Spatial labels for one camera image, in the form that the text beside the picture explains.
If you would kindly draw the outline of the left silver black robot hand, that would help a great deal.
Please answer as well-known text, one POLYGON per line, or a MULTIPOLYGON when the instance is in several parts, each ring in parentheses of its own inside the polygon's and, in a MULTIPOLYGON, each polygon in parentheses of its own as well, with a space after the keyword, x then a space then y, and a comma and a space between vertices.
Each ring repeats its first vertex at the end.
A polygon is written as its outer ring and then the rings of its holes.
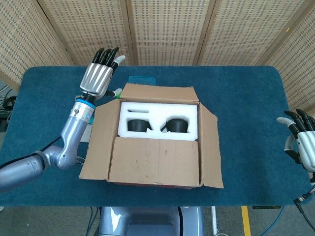
POLYGON ((118 66, 126 59, 124 55, 115 57, 119 47, 114 49, 100 48, 88 65, 80 84, 82 99, 94 104, 104 96, 116 97, 122 89, 110 91, 108 86, 118 66))

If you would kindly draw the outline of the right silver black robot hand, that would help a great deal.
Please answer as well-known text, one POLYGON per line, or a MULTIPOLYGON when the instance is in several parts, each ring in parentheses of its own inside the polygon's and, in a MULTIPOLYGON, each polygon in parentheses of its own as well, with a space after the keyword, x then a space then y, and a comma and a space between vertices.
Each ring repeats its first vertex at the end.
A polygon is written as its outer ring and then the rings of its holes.
POLYGON ((284 124, 291 132, 288 136, 284 152, 295 163, 301 164, 310 173, 315 172, 315 119, 301 109, 284 111, 289 116, 278 117, 277 122, 284 124))

